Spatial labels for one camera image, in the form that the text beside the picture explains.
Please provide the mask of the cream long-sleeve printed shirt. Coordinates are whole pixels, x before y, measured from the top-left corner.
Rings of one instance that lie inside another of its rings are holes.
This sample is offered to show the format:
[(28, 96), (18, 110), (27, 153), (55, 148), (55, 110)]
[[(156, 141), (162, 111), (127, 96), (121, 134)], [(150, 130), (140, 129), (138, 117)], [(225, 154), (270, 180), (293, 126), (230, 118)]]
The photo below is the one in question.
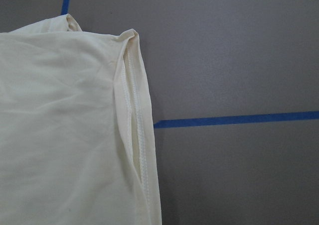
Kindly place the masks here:
[(69, 14), (0, 35), (0, 222), (160, 225), (140, 38)]

